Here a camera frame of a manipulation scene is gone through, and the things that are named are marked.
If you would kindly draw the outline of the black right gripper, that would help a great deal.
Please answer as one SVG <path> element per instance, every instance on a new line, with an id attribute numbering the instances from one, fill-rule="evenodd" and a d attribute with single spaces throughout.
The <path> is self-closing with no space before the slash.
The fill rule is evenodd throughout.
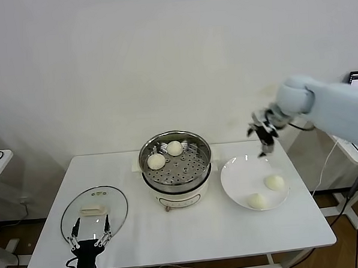
<path id="1" fill-rule="evenodd" d="M 277 127 L 274 125 L 274 112 L 254 113 L 255 126 L 250 125 L 247 129 L 247 136 L 256 132 L 261 143 L 261 152 L 258 157 L 268 156 L 274 150 L 274 138 L 278 138 Z"/>

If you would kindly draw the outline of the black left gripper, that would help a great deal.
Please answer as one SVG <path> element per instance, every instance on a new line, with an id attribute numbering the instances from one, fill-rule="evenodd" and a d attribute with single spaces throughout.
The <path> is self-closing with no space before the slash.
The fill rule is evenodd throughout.
<path id="1" fill-rule="evenodd" d="M 71 234 L 67 237 L 71 252 L 77 258 L 76 268 L 97 268 L 96 257 L 104 252 L 104 247 L 110 242 L 112 232 L 110 227 L 109 215 L 106 215 L 104 232 L 99 239 L 78 241 L 80 218 L 73 225 Z"/>

